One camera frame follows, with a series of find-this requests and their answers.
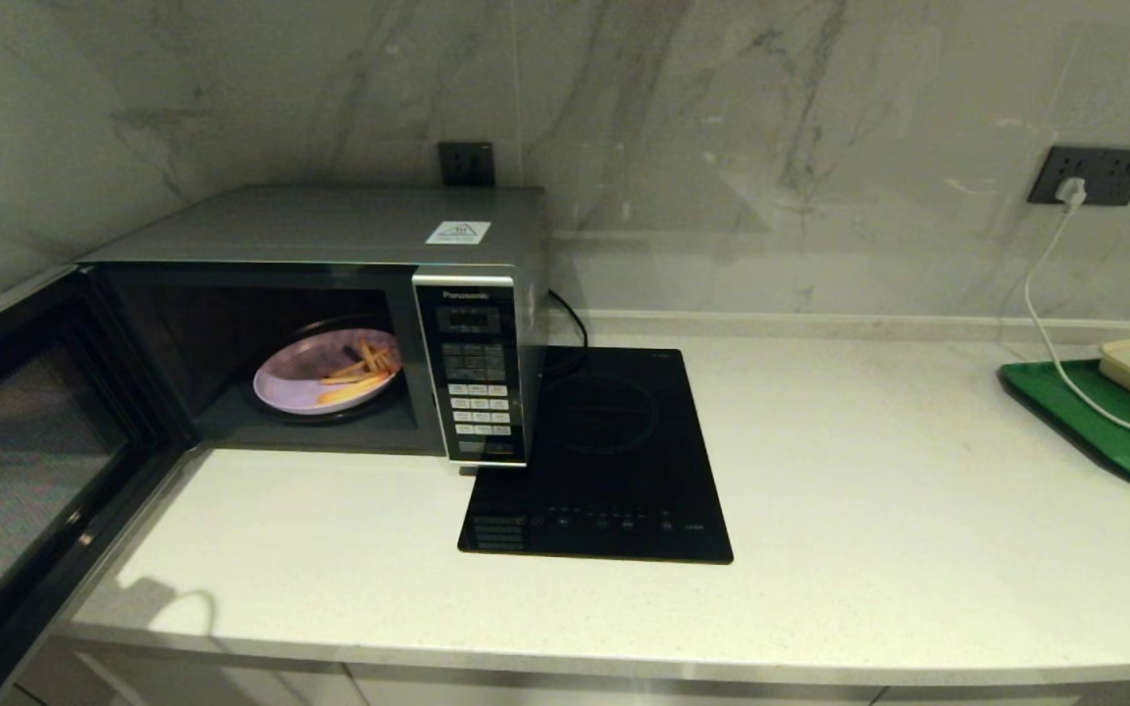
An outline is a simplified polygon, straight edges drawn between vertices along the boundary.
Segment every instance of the countertop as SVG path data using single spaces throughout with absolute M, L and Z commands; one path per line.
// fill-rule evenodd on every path
M 1130 680 L 1130 483 L 1000 389 L 1038 349 L 597 339 L 683 351 L 731 566 L 461 554 L 472 479 L 441 459 L 216 450 L 60 634 L 644 678 Z

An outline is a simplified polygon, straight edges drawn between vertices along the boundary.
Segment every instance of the open microwave door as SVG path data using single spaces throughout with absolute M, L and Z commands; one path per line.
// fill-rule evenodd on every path
M 0 296 L 0 689 L 193 445 L 86 274 Z

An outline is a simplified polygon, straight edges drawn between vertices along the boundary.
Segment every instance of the electrical outlet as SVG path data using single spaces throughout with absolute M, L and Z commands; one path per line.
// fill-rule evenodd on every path
M 1040 169 L 1028 204 L 1061 204 L 1053 193 L 1063 180 L 1080 177 L 1089 197 L 1085 204 L 1130 204 L 1130 149 L 1053 147 Z
M 445 186 L 494 186 L 495 149 L 489 142 L 440 142 Z

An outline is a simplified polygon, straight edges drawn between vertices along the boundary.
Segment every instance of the white label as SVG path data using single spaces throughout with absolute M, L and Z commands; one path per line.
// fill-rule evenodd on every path
M 490 220 L 444 220 L 426 238 L 426 245 L 477 245 L 489 227 Z

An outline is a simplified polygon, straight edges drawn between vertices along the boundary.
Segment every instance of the induction cooktop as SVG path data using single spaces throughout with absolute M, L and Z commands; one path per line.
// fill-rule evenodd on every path
M 544 378 L 530 463 L 477 471 L 459 548 L 730 564 L 681 354 L 553 347 L 547 356 L 568 372 Z

